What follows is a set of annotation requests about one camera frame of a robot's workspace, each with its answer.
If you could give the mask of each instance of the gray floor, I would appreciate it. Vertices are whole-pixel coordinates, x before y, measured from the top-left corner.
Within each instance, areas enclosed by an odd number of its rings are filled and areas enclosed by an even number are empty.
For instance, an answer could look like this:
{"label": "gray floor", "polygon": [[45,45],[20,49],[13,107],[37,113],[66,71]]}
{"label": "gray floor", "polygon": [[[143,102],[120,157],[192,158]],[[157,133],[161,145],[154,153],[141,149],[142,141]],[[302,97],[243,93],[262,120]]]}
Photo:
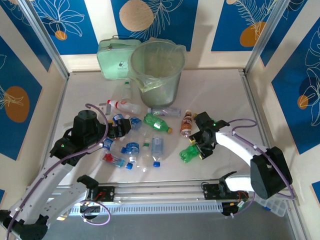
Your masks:
{"label": "gray floor", "polygon": [[114,215],[105,226],[91,226],[80,216],[56,221],[45,240],[291,240],[288,218],[257,203],[223,219],[220,213]]}

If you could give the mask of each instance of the plastic bag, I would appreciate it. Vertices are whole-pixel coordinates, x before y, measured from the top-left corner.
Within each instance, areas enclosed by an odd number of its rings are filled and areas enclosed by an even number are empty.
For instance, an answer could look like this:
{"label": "plastic bag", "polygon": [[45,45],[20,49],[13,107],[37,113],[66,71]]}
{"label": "plastic bag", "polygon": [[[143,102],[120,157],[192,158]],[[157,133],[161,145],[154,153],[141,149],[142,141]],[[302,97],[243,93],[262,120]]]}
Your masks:
{"label": "plastic bag", "polygon": [[136,81],[144,93],[168,82],[179,81],[186,60],[185,46],[153,38],[133,51],[128,61],[128,77]]}

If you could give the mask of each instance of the blue bottle cap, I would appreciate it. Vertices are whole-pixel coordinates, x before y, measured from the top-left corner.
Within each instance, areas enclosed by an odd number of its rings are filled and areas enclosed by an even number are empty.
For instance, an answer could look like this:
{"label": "blue bottle cap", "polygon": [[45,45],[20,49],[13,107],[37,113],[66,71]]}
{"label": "blue bottle cap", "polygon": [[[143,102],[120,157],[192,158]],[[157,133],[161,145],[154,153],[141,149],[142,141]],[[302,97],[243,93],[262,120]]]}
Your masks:
{"label": "blue bottle cap", "polygon": [[159,162],[159,161],[155,161],[155,162],[153,163],[153,166],[154,166],[155,168],[159,168],[159,167],[160,167],[160,162]]}
{"label": "blue bottle cap", "polygon": [[125,166],[127,169],[132,169],[133,164],[131,162],[128,162],[128,164]]}

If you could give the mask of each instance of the small bottle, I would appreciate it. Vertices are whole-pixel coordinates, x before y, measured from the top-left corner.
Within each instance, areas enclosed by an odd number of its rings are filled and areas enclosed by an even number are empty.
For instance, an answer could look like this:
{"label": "small bottle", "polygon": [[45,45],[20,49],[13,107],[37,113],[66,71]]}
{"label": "small bottle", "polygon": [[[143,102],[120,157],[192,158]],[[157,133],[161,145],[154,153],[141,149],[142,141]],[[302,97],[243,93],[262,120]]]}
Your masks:
{"label": "small bottle", "polygon": [[183,137],[189,137],[192,128],[192,114],[190,110],[185,111],[185,116],[181,123],[180,134]]}
{"label": "small bottle", "polygon": [[160,161],[164,154],[164,138],[160,135],[154,135],[152,138],[151,156],[154,160],[153,166],[160,167]]}
{"label": "small bottle", "polygon": [[121,153],[122,150],[122,147],[119,145],[119,143],[108,137],[102,143],[100,143],[100,146],[109,150],[110,152],[118,154]]}
{"label": "small bottle", "polygon": [[181,116],[181,109],[180,107],[153,107],[148,108],[147,112],[149,114],[155,116],[163,116],[163,117],[175,117],[180,118]]}
{"label": "small bottle", "polygon": [[101,159],[107,163],[110,163],[118,168],[122,168],[123,166],[125,166],[127,169],[131,170],[133,167],[133,164],[130,162],[126,162],[126,160],[122,159],[121,157],[115,155],[115,154],[111,154],[107,151],[103,151],[102,152],[102,156]]}
{"label": "small bottle", "polygon": [[146,138],[144,140],[138,161],[136,162],[136,166],[140,168],[144,173],[152,165],[150,142],[151,141],[149,138]]}
{"label": "small bottle", "polygon": [[184,161],[185,163],[190,162],[191,159],[199,155],[200,155],[200,150],[198,149],[196,144],[188,146],[185,150],[182,150],[179,153],[181,160]]}
{"label": "small bottle", "polygon": [[142,126],[142,121],[139,118],[130,115],[126,115],[125,118],[130,120],[132,130],[139,131]]}
{"label": "small bottle", "polygon": [[160,132],[167,132],[168,134],[172,132],[172,128],[169,127],[164,120],[152,115],[151,113],[147,113],[145,115],[143,122]]}
{"label": "small bottle", "polygon": [[124,119],[124,116],[123,116],[121,113],[115,115],[115,116],[112,118],[112,120],[113,120],[115,123],[116,123],[117,120],[119,120],[119,119]]}
{"label": "small bottle", "polygon": [[131,114],[140,114],[141,113],[141,106],[138,104],[133,104],[127,101],[112,101],[108,100],[108,104],[120,111],[124,111]]}
{"label": "small bottle", "polygon": [[130,79],[125,80],[124,86],[122,89],[122,100],[131,100],[132,99],[132,89],[130,84]]}

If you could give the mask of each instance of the black clamp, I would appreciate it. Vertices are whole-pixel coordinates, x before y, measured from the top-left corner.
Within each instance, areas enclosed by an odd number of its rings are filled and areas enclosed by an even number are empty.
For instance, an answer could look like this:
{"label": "black clamp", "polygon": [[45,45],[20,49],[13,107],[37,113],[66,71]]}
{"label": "black clamp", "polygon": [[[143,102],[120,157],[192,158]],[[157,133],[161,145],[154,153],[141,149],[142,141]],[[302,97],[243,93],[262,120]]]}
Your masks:
{"label": "black clamp", "polygon": [[193,118],[199,131],[189,137],[191,143],[195,143],[200,150],[200,156],[205,159],[212,155],[216,144],[216,133],[225,126],[230,126],[224,120],[214,121],[207,112],[202,112]]}

